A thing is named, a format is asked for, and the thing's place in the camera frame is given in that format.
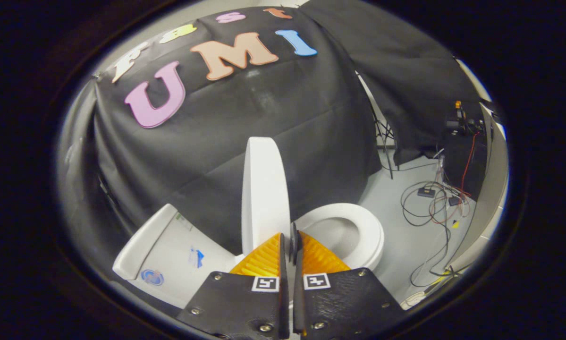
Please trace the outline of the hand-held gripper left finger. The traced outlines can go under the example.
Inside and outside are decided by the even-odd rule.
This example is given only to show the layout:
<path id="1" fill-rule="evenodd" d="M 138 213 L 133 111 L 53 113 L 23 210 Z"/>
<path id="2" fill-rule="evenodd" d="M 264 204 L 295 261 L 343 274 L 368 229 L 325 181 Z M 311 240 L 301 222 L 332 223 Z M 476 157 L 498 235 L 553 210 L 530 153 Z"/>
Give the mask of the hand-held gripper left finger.
<path id="1" fill-rule="evenodd" d="M 225 340 L 287 340 L 285 236 L 270 237 L 229 272 L 210 273 L 177 320 Z"/>

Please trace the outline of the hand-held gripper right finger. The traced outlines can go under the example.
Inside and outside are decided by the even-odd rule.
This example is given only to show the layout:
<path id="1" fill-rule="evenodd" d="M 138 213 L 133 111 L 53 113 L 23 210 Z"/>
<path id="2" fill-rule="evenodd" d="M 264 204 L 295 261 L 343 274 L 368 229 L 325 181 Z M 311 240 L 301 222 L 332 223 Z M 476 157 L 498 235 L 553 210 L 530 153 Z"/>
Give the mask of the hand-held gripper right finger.
<path id="1" fill-rule="evenodd" d="M 291 227 L 295 265 L 292 331 L 302 339 L 375 339 L 405 317 L 371 269 L 351 269 L 315 238 Z"/>

